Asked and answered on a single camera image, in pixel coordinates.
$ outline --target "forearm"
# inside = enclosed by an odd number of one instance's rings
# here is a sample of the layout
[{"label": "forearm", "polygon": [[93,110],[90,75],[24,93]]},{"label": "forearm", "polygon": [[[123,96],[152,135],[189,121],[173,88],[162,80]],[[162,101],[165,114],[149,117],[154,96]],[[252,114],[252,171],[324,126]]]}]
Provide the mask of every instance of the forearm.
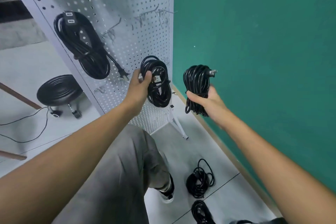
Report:
[{"label": "forearm", "polygon": [[0,179],[2,223],[52,222],[131,119],[121,104]]},{"label": "forearm", "polygon": [[336,197],[228,110],[220,126],[236,142],[289,223],[332,223]]}]

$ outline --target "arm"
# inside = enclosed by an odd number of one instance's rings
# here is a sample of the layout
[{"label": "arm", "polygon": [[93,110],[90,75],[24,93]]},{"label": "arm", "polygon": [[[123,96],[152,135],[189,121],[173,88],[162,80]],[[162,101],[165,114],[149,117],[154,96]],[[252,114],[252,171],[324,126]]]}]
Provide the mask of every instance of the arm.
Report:
[{"label": "arm", "polygon": [[235,141],[288,223],[335,222],[334,193],[230,112],[213,86],[208,99],[190,91],[187,95]]},{"label": "arm", "polygon": [[133,74],[125,100],[0,179],[1,223],[51,223],[90,176],[104,153],[141,111],[152,79]]}]

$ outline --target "stool seat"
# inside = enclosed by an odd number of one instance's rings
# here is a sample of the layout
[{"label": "stool seat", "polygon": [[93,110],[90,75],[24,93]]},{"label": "stool seat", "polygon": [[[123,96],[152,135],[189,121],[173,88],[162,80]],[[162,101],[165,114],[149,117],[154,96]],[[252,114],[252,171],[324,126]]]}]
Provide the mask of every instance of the stool seat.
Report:
[{"label": "stool seat", "polygon": [[72,74],[54,77],[45,82],[37,91],[37,99],[46,106],[67,105],[82,94]]}]

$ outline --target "bundled cord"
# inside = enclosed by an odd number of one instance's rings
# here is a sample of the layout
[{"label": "bundled cord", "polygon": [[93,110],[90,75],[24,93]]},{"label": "bundled cord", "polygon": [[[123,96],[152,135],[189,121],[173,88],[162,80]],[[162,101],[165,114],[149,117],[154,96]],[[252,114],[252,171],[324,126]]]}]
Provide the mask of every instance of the bundled cord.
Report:
[{"label": "bundled cord", "polygon": [[[73,53],[74,58],[79,61],[88,76],[97,80],[105,79],[111,71],[110,62],[107,59],[109,57],[118,69],[120,77],[128,81],[128,73],[107,53],[95,29],[83,14],[65,11],[56,16],[54,28],[58,37]],[[91,46],[80,39],[80,32],[87,35]]]},{"label": "bundled cord", "polygon": [[202,200],[196,200],[192,204],[191,213],[197,224],[216,224],[207,205]]},{"label": "bundled cord", "polygon": [[[29,116],[23,117],[23,118],[21,118],[21,119],[12,121],[12,122],[10,122],[10,123],[0,124],[0,126],[9,125],[9,124],[12,124],[12,123],[14,123],[14,122],[17,122],[17,121],[19,121],[19,120],[23,120],[23,119],[25,119],[25,118],[34,116],[35,114],[37,114],[39,111],[41,111],[41,110],[44,109],[44,108],[47,108],[47,107],[43,107],[43,108],[41,108],[40,110],[38,110],[38,111],[37,111],[36,113],[34,113],[33,115],[29,115]],[[45,126],[44,126],[42,132],[41,132],[37,137],[35,137],[34,139],[29,140],[29,141],[25,141],[25,142],[20,142],[20,141],[16,141],[16,140],[14,140],[13,138],[11,138],[11,137],[9,137],[9,136],[5,136],[5,135],[3,135],[3,134],[0,134],[0,136],[6,137],[6,138],[8,138],[8,139],[10,139],[10,140],[12,140],[12,141],[14,141],[14,142],[17,142],[17,143],[27,143],[27,142],[34,141],[35,139],[39,138],[39,137],[42,135],[42,133],[44,132],[45,128],[47,127],[47,124],[48,124],[48,112],[49,112],[49,110],[47,110],[47,119],[46,119],[46,121],[45,121]]]},{"label": "bundled cord", "polygon": [[[210,173],[206,173],[204,169],[200,167],[200,162],[202,160],[208,165]],[[208,162],[204,158],[201,158],[198,161],[197,167],[194,169],[193,173],[189,175],[185,185],[188,192],[193,195],[194,198],[204,197],[207,189],[215,185],[215,176],[213,175],[212,169]]]},{"label": "bundled cord", "polygon": [[[156,107],[166,107],[171,99],[170,81],[166,64],[155,56],[147,56],[140,66],[140,73],[145,78],[146,72],[151,71],[153,79],[148,86],[147,98]],[[160,77],[159,82],[155,82],[155,76]]]},{"label": "bundled cord", "polygon": [[[211,70],[208,66],[204,65],[191,66],[183,74],[184,85],[186,89],[192,93],[203,98],[208,98],[210,86],[209,78],[215,77],[216,72],[216,70]],[[196,114],[208,117],[204,107],[187,98],[185,113],[189,113],[190,111],[194,111]]]}]

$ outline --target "caster wheel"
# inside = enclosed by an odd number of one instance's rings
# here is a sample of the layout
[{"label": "caster wheel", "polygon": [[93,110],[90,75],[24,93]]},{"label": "caster wheel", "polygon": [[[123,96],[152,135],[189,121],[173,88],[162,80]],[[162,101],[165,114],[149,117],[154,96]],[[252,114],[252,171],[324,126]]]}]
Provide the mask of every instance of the caster wheel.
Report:
[{"label": "caster wheel", "polygon": [[55,118],[59,118],[62,114],[62,111],[59,111],[59,110],[55,110],[55,111],[52,111],[50,112],[52,116],[54,116]]},{"label": "caster wheel", "polygon": [[79,111],[74,111],[72,113],[72,115],[76,118],[76,119],[80,119],[82,117],[82,114]]}]

